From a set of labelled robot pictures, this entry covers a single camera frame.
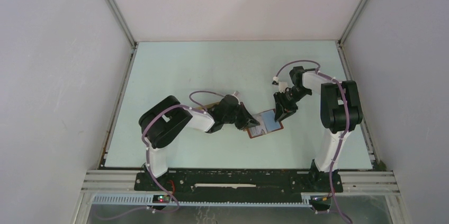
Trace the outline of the brown leather card holder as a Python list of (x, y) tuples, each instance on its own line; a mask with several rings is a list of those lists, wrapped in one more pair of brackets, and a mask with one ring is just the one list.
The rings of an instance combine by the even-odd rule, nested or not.
[(275, 121), (274, 109), (253, 114), (253, 117), (259, 122), (259, 125), (246, 130), (250, 139), (265, 136), (269, 133), (284, 129), (282, 122)]

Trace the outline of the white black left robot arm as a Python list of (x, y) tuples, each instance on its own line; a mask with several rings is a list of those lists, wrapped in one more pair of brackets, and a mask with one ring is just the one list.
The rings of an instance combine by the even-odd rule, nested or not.
[(167, 185), (167, 147), (185, 128), (205, 133), (215, 133), (225, 124), (233, 124), (238, 130), (249, 130), (260, 125), (239, 100), (238, 92), (222, 95), (221, 100), (207, 106), (197, 103), (193, 108), (182, 104), (170, 95), (145, 112), (138, 120), (141, 140), (146, 145), (147, 184), (154, 190)]

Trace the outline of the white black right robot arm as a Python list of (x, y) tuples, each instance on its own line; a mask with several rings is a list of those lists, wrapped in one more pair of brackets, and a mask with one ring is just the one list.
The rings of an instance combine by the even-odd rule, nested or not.
[(320, 96), (320, 120), (325, 128), (322, 146), (311, 163), (308, 184), (314, 191), (322, 191), (333, 182), (340, 152), (350, 133), (363, 121), (363, 111), (357, 83), (339, 81), (319, 69), (296, 66), (289, 72), (293, 86), (273, 77), (278, 86), (274, 93), (275, 122), (282, 122), (299, 109), (297, 103), (307, 95)]

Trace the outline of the beige plastic card tray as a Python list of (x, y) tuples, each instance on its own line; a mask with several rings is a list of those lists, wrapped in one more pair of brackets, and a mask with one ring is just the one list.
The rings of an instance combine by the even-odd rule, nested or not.
[(220, 102), (214, 102), (214, 103), (210, 103), (210, 104), (206, 104), (206, 105), (200, 106), (199, 108), (202, 111), (210, 112), (210, 111), (213, 111), (219, 104), (220, 104)]

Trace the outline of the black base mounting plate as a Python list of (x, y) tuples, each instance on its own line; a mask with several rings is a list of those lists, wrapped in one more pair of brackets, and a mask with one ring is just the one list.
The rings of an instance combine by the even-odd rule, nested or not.
[(305, 169), (170, 168), (156, 181), (148, 171), (140, 171), (134, 190), (168, 190), (185, 203), (302, 203), (304, 193), (341, 193), (343, 183), (336, 172), (332, 183), (311, 184)]

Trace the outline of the aluminium frame rail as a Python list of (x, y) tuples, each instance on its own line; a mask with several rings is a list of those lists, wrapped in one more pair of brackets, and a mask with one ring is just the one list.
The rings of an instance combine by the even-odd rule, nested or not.
[(307, 172), (291, 170), (172, 169), (159, 185), (133, 170), (88, 171), (82, 192), (94, 203), (173, 206), (299, 207), (333, 196), (329, 180), (306, 187)]

